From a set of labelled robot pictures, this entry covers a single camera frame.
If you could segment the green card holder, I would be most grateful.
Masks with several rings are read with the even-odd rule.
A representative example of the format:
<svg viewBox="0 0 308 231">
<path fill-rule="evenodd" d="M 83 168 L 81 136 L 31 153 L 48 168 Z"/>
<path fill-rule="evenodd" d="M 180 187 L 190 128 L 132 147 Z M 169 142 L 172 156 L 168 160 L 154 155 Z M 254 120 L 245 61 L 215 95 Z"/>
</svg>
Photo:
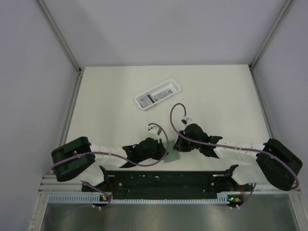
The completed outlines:
<svg viewBox="0 0 308 231">
<path fill-rule="evenodd" d="M 169 144 L 168 149 L 167 149 L 167 154 L 165 155 L 163 162 L 164 163 L 171 163 L 177 160 L 180 160 L 180 154 L 178 150 L 174 149 L 175 146 L 175 141 L 169 141 L 169 142 L 164 142 L 163 146 L 166 149 L 167 144 Z"/>
</svg>

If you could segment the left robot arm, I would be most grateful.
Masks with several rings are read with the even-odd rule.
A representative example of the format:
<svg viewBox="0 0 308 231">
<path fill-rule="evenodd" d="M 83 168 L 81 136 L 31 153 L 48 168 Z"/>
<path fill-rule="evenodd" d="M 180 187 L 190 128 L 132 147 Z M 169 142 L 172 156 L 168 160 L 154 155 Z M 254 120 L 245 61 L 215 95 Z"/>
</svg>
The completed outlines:
<svg viewBox="0 0 308 231">
<path fill-rule="evenodd" d="M 105 167 L 151 167 L 163 161 L 168 150 L 169 142 L 161 139 L 146 138 L 138 144 L 108 148 L 79 137 L 52 151 L 51 169 L 58 182 L 76 179 L 104 191 L 109 186 Z"/>
</svg>

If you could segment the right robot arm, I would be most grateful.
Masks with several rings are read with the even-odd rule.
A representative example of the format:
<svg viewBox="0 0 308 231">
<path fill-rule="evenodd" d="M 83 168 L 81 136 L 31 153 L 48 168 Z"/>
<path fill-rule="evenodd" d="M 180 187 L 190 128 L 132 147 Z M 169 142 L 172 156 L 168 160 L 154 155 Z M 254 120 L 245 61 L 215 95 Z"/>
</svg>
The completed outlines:
<svg viewBox="0 0 308 231">
<path fill-rule="evenodd" d="M 199 151 L 208 159 L 230 160 L 235 164 L 226 170 L 225 186 L 237 190 L 241 185 L 270 183 L 277 189 L 290 191 L 299 186 L 298 173 L 302 161 L 277 139 L 263 143 L 240 143 L 221 136 L 209 136 L 196 123 L 176 132 L 174 149 L 187 153 Z"/>
</svg>

